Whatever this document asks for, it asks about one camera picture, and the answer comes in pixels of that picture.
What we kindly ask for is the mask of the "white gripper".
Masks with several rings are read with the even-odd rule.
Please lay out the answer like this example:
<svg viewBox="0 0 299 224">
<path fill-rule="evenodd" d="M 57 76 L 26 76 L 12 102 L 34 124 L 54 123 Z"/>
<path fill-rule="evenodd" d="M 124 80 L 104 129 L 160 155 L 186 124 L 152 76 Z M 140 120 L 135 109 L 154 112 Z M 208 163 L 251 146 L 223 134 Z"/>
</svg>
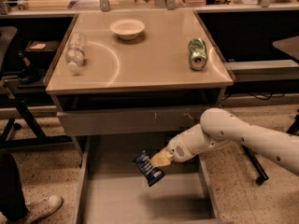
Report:
<svg viewBox="0 0 299 224">
<path fill-rule="evenodd" d="M 170 165 L 172 161 L 185 162 L 190 158 L 191 152 L 184 144 L 183 135 L 178 134 L 168 142 L 165 150 L 161 150 L 150 159 L 150 163 L 153 167 L 163 167 Z"/>
</svg>

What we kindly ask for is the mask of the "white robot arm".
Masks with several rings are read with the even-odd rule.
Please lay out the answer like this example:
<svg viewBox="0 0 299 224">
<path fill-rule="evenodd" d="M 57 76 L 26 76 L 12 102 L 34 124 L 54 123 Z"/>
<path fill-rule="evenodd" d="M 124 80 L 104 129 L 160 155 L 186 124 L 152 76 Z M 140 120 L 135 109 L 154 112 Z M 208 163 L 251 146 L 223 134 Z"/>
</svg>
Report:
<svg viewBox="0 0 299 224">
<path fill-rule="evenodd" d="M 299 137 L 249 124 L 219 108 L 209 108 L 200 122 L 176 135 L 155 154 L 153 167 L 185 162 L 194 156 L 236 142 L 263 155 L 268 160 L 299 175 Z"/>
</svg>

